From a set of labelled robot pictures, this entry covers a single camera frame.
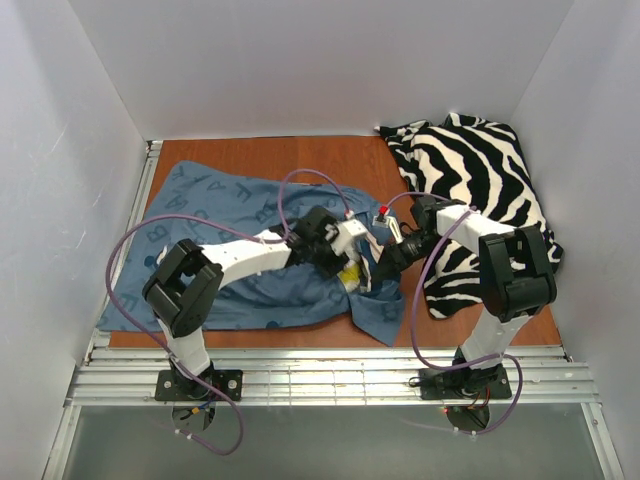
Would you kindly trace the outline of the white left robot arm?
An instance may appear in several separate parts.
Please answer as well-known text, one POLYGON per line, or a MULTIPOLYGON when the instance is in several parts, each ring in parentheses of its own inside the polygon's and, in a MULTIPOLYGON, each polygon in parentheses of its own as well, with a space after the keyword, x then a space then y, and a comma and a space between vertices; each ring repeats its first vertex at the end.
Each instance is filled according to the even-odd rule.
POLYGON ((340 221, 323 207, 294 222, 273 226, 256 237, 224 244, 175 244, 143 287, 167 341, 170 369, 165 372, 180 399, 211 398, 207 388, 225 384, 204 344, 203 325, 221 289, 227 285, 300 264, 334 277, 357 262, 357 243, 366 228, 355 217, 340 221))

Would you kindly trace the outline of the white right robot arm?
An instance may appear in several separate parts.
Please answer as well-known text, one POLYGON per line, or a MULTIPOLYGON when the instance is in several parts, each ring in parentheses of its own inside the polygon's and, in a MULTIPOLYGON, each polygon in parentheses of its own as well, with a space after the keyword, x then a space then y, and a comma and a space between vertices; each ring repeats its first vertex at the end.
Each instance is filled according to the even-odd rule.
POLYGON ((419 196, 411 207, 416 230, 402 233, 389 205, 374 222, 393 234, 383 248, 371 281, 391 279, 419 260, 425 271, 453 240, 479 260, 479 297, 483 311, 451 365, 425 364, 410 384, 424 400, 464 399, 475 395, 508 399, 503 366, 506 350, 519 330, 557 296, 554 273, 540 230, 514 228, 490 220, 459 200, 419 196))

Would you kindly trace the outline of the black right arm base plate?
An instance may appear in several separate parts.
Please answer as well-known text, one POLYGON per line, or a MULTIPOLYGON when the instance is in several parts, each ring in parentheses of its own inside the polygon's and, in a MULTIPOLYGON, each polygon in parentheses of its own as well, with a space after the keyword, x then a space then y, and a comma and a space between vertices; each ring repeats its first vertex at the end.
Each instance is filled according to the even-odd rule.
POLYGON ((506 370, 502 365, 489 369, 465 368, 455 371, 420 369, 415 378, 422 400, 449 400, 489 394, 489 399, 512 397, 506 370))

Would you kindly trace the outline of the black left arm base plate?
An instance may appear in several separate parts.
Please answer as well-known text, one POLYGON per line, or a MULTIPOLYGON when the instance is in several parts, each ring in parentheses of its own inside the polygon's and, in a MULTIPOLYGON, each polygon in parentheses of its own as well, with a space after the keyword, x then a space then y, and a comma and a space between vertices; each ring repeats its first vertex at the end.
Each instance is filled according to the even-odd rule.
MULTIPOLYGON (((241 400, 243 371, 212 370, 201 375, 201 381, 213 386, 232 401, 241 400)), ((161 370, 157 376, 154 399, 159 402, 220 401, 219 394, 174 370, 161 370)))

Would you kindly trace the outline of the white pillow with yellow edge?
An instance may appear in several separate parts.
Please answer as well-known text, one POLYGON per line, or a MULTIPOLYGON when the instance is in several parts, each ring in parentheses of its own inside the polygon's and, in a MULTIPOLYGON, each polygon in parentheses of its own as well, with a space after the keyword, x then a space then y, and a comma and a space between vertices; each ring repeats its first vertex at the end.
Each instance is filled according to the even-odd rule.
POLYGON ((337 278, 347 293, 359 290, 361 287, 361 269, 357 262, 349 261, 338 273, 337 278))

